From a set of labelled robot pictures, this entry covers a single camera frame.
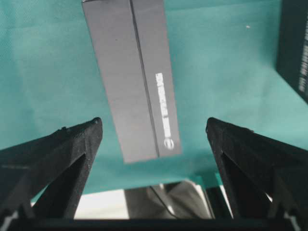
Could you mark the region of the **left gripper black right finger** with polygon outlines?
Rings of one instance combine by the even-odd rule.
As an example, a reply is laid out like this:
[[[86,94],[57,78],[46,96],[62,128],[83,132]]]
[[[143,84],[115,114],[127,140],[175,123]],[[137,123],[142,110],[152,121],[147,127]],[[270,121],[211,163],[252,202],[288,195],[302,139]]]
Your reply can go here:
[[[308,152],[209,118],[206,134],[235,218],[308,218]]]

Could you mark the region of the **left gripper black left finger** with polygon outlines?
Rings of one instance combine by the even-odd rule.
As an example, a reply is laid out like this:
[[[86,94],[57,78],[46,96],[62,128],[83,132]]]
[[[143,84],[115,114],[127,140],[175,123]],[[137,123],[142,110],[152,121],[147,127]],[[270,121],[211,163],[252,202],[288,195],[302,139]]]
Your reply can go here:
[[[73,218],[103,138],[98,117],[0,152],[0,216]]]

